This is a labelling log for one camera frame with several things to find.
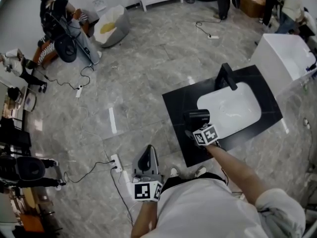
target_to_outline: white basin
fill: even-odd
[[[228,137],[260,120],[261,108],[250,86],[237,83],[238,89],[230,87],[201,96],[198,109],[210,112],[210,123],[215,125],[219,138]]]
[[[263,34],[254,51],[250,65],[256,65],[273,95],[305,82],[314,71],[306,68],[315,57],[303,39],[293,34]]]

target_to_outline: backpack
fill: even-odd
[[[50,4],[41,18],[43,31],[51,41],[55,41],[59,36],[65,34],[64,28],[59,23],[62,16],[54,11],[54,3]]]

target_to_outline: marble floor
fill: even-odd
[[[149,7],[146,13],[141,8],[129,10],[130,34],[119,45],[102,50],[95,71],[85,70],[91,82],[80,99],[69,86],[55,82],[48,85],[46,94],[38,94],[26,123],[33,155],[57,159],[61,172],[78,180],[95,162],[107,162],[112,154],[119,155],[130,173],[133,158],[152,144],[164,175],[173,165],[186,177],[193,173],[199,165],[186,168],[161,95],[216,76],[224,62],[234,69],[246,66],[256,48],[254,40],[263,33],[255,19],[231,8],[225,22],[203,23],[205,31],[219,36],[208,39],[195,22],[214,21],[212,5],[168,2]],[[88,81],[79,74],[82,67],[80,61],[66,64],[57,59],[45,73],[77,86]],[[310,81],[307,91],[298,87],[279,96],[288,134],[279,122],[230,151],[271,186],[281,187],[298,200],[305,193],[312,141],[302,119],[308,118],[315,135],[316,92],[316,83]],[[214,160],[203,165],[222,176]],[[110,165],[97,165],[79,183],[69,182],[61,191],[47,189],[58,225],[63,228],[62,237],[129,237],[131,224],[110,169]],[[117,174],[114,178],[135,220],[140,204],[129,198],[124,178]]]

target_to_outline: cardboard box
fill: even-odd
[[[241,0],[240,9],[251,18],[260,18],[264,15],[266,0]]]

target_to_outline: black sink counter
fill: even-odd
[[[219,142],[222,148],[226,150],[230,150],[259,135],[283,118],[269,86],[255,65],[233,71],[233,73],[236,83],[245,82],[250,86],[260,105],[262,114],[260,120],[256,123],[229,137],[221,139]],[[196,147],[194,141],[186,136],[183,113],[188,110],[198,109],[198,99],[202,95],[213,91],[214,79],[210,78],[163,94],[169,117],[188,167],[206,161],[211,157],[204,149]]]

